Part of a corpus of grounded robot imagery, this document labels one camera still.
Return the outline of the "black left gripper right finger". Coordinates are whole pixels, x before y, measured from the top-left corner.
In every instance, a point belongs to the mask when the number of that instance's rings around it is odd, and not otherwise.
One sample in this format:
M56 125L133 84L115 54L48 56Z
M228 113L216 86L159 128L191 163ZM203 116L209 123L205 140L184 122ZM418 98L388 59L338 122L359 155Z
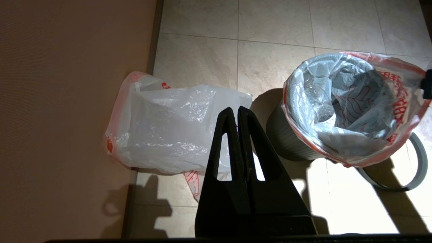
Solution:
M253 232L262 236L316 235L312 216L256 115L238 109Z

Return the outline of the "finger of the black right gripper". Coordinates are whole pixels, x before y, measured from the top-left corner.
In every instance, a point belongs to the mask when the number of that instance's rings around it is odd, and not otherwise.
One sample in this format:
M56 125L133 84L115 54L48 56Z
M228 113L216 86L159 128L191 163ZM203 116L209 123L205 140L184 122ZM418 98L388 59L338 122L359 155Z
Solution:
M423 99L432 99L432 69L426 71L426 75L422 80Z

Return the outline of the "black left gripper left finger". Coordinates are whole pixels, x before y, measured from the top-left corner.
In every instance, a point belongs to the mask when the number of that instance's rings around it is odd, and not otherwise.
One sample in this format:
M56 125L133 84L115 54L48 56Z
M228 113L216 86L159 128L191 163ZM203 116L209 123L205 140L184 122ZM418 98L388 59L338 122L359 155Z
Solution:
M231 180L217 179L222 138L228 138ZM233 237L246 230L250 215L246 174L232 108L219 113L195 218L197 237Z

